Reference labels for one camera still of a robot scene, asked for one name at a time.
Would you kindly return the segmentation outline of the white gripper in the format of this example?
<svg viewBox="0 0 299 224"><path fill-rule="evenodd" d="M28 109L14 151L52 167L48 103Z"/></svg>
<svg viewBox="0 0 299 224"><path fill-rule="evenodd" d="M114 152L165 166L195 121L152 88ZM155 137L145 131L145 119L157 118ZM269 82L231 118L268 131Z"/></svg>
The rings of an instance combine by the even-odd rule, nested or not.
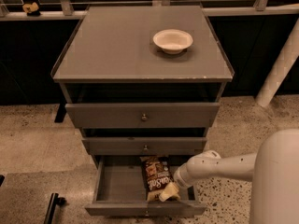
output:
<svg viewBox="0 0 299 224"><path fill-rule="evenodd" d="M177 168L174 173L174 181L175 182L168 183L159 195L159 200L161 202L165 202L170 198L179 200L180 197L178 195L178 188L188 189L189 187L194 185L195 179L189 174L187 164L182 164L181 166L179 166L179 168Z"/></svg>

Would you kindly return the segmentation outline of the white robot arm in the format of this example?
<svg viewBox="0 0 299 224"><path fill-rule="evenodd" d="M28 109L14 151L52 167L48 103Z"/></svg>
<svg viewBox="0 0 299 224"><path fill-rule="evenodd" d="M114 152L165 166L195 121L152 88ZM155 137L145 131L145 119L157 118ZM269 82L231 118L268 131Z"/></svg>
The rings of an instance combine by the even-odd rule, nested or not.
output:
<svg viewBox="0 0 299 224"><path fill-rule="evenodd" d="M299 130L270 135L256 153L223 158L214 150L188 159L159 195L164 202L198 180L250 181L249 224L299 224Z"/></svg>

